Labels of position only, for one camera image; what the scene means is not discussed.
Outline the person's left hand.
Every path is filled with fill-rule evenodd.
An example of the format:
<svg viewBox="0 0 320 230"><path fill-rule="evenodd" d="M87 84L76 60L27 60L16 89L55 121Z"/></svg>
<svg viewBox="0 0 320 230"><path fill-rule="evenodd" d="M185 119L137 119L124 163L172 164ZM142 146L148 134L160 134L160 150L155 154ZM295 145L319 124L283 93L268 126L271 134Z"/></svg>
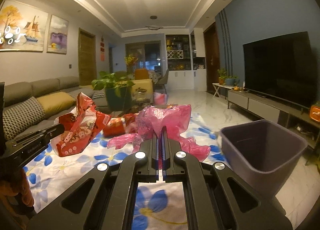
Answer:
<svg viewBox="0 0 320 230"><path fill-rule="evenodd" d="M34 209L34 198L23 168L11 176L1 176L1 202L20 224Z"/></svg>

